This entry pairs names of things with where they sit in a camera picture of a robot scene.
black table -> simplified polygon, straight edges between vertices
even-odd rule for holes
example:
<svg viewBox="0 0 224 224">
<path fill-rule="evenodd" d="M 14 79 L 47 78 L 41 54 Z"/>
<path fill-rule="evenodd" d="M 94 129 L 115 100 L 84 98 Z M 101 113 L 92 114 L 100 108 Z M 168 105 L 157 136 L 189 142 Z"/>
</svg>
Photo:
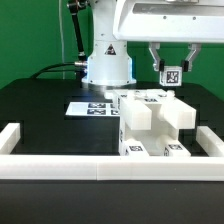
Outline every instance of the black table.
<svg viewBox="0 0 224 224">
<path fill-rule="evenodd" d="M 197 109 L 197 125 L 224 139 L 223 101 L 195 84 L 175 91 Z M 118 155 L 119 119 L 66 117 L 71 101 L 108 102 L 73 80 L 20 79 L 0 90 L 0 128 L 21 123 L 13 153 Z M 180 133 L 193 155 L 206 156 L 194 137 Z M 0 223 L 223 223 L 223 206 L 222 182 L 0 180 Z"/>
</svg>

green backdrop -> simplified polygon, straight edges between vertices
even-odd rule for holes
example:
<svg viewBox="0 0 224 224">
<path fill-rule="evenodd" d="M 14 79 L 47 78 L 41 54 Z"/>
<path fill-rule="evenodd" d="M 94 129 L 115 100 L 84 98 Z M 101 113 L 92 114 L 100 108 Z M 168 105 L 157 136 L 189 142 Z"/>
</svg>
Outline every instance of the green backdrop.
<svg viewBox="0 0 224 224">
<path fill-rule="evenodd" d="M 77 60 L 77 48 L 67 0 L 62 0 L 65 61 Z M 81 11 L 84 47 L 92 51 L 91 9 Z M 198 83 L 224 100 L 224 45 L 202 46 L 193 71 L 184 74 L 184 82 Z M 135 61 L 134 76 L 139 81 L 158 81 L 152 69 L 148 43 L 129 43 L 128 52 Z M 188 54 L 187 44 L 162 44 L 159 51 L 168 65 L 179 65 Z M 0 3 L 0 88 L 18 78 L 29 77 L 39 69 L 62 62 L 59 26 L 59 0 L 8 1 Z M 62 78 L 62 74 L 43 77 Z"/>
</svg>

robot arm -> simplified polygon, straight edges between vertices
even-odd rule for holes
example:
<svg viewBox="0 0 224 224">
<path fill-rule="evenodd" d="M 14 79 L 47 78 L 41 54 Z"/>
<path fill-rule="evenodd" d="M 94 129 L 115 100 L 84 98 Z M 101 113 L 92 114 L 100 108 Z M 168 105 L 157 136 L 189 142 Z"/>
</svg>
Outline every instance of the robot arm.
<svg viewBox="0 0 224 224">
<path fill-rule="evenodd" d="M 220 0 L 118 0 L 113 33 L 117 39 L 147 41 L 160 72 L 160 84 L 181 85 L 182 72 L 192 70 L 201 43 L 223 43 L 224 2 Z M 189 43 L 180 66 L 165 66 L 160 42 Z"/>
</svg>

black cable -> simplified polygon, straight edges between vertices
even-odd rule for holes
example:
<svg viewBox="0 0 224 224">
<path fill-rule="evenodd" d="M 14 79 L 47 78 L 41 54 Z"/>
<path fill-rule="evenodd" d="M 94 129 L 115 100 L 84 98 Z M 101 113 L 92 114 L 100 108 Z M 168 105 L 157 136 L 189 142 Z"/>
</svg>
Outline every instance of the black cable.
<svg viewBox="0 0 224 224">
<path fill-rule="evenodd" d="M 73 21 L 75 33 L 76 33 L 76 41 L 77 41 L 77 46 L 78 46 L 78 51 L 79 51 L 78 57 L 79 57 L 79 60 L 85 61 L 86 55 L 84 53 L 84 47 L 83 47 L 83 43 L 82 43 L 82 36 L 81 36 L 81 31 L 80 31 L 79 20 L 78 20 L 77 14 L 72 15 L 72 21 Z"/>
<path fill-rule="evenodd" d="M 59 67 L 72 66 L 72 65 L 74 66 L 73 62 L 50 65 L 50 66 L 47 66 L 47 67 L 41 69 L 40 71 L 34 73 L 33 75 L 30 76 L 30 78 L 31 79 L 36 79 L 41 73 L 46 72 L 46 71 L 48 71 L 49 69 L 52 69 L 52 68 L 59 68 Z"/>
</svg>

metal bracket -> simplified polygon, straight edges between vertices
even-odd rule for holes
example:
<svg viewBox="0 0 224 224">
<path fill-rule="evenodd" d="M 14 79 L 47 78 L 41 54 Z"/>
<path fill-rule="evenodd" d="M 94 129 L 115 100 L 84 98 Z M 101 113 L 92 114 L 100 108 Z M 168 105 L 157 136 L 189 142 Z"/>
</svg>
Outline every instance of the metal bracket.
<svg viewBox="0 0 224 224">
<path fill-rule="evenodd" d="M 187 58 L 182 61 L 182 68 L 183 72 L 190 72 L 192 71 L 193 61 L 198 56 L 199 52 L 201 51 L 201 44 L 190 44 L 188 47 L 191 51 L 188 54 Z"/>
<path fill-rule="evenodd" d="M 160 49 L 160 43 L 150 43 L 149 44 L 149 51 L 154 59 L 153 67 L 156 72 L 164 71 L 165 61 L 160 59 L 157 50 Z"/>
</svg>

